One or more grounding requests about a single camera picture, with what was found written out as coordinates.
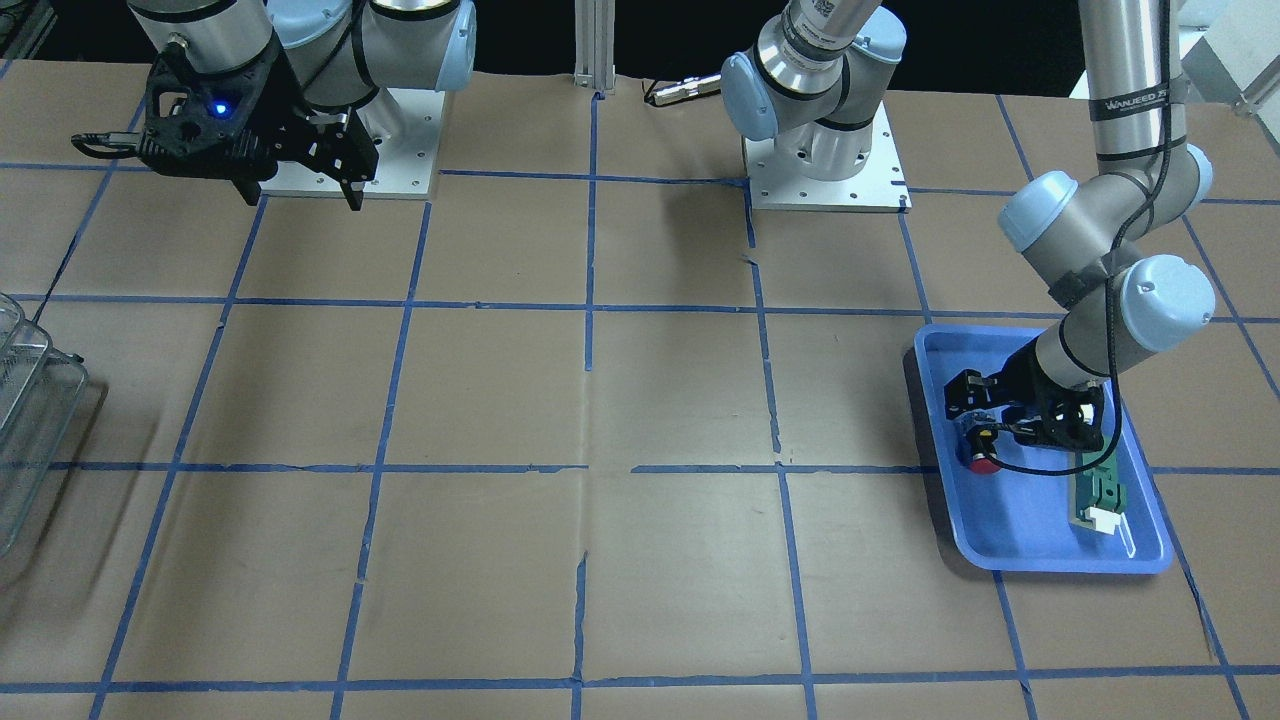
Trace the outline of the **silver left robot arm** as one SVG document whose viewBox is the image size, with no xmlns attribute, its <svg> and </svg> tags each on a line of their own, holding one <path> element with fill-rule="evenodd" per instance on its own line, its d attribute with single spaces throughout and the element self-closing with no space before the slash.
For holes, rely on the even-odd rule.
<svg viewBox="0 0 1280 720">
<path fill-rule="evenodd" d="M 1019 190 L 998 227 L 1065 311 L 988 375 L 957 373 L 943 411 L 973 445 L 1098 451 L 1116 378 L 1192 337 L 1215 310 L 1206 275 L 1139 240 L 1193 209 L 1213 168 L 1187 141 L 1187 77 L 1171 1 L 1079 5 L 1098 172 L 1061 170 Z M 794 154 L 804 176 L 837 181 L 870 150 L 870 126 L 902 60 L 905 24 L 878 1 L 791 1 L 721 67 L 726 111 L 750 141 Z"/>
</svg>

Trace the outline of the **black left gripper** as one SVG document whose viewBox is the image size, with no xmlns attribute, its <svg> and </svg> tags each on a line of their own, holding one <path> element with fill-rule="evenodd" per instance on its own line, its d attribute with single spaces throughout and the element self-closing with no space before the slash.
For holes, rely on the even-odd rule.
<svg viewBox="0 0 1280 720">
<path fill-rule="evenodd" d="M 965 369 L 948 380 L 943 388 L 945 416 L 960 430 L 989 427 L 987 409 L 1005 406 L 1028 407 L 1030 418 L 1055 418 L 1048 384 L 1036 351 L 1018 350 L 995 374 Z M 1042 420 L 1001 421 L 998 428 L 1019 445 L 1051 446 Z"/>
</svg>

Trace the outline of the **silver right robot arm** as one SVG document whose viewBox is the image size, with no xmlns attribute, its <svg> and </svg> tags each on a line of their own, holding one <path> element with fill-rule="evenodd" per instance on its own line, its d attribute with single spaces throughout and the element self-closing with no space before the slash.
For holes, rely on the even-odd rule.
<svg viewBox="0 0 1280 720">
<path fill-rule="evenodd" d="M 445 100 L 470 81 L 471 1 L 132 1 L 157 50 L 124 154 L 275 197 L 424 200 Z"/>
</svg>

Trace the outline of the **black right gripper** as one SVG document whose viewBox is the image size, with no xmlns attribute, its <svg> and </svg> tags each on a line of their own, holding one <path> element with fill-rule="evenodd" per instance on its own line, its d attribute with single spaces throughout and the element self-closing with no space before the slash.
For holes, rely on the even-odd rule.
<svg viewBox="0 0 1280 720">
<path fill-rule="evenodd" d="M 293 111 L 269 124 L 265 133 L 275 158 L 337 181 L 349 210 L 362 209 L 365 182 L 374 179 L 379 155 L 356 110 L 310 117 Z M 259 205 L 262 196 L 259 174 L 237 172 L 230 182 L 247 205 Z"/>
</svg>

